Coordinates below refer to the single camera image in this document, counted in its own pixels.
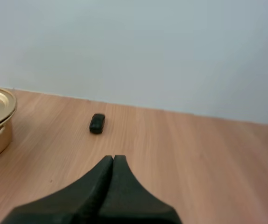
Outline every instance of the wall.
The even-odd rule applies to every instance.
[[[0,86],[268,123],[268,0],[0,0]]]

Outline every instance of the wooden surface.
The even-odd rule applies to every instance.
[[[15,91],[14,139],[0,154],[0,221],[15,206],[124,154],[185,224],[268,224],[268,126]],[[104,132],[89,133],[92,115]]]

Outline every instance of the white wall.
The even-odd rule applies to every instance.
[[[268,123],[268,0],[0,0],[0,86]]]

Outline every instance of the wood grain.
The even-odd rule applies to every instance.
[[[124,154],[185,224],[268,224],[268,126],[15,91],[14,139],[0,154],[0,221],[15,206]],[[89,133],[96,112],[104,132]]]

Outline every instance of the small black object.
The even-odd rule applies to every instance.
[[[93,115],[91,124],[89,125],[90,132],[94,134],[101,134],[103,132],[104,123],[105,115],[96,113]]]
[[[123,155],[105,156],[64,189],[16,207],[1,224],[181,224],[137,181]]]

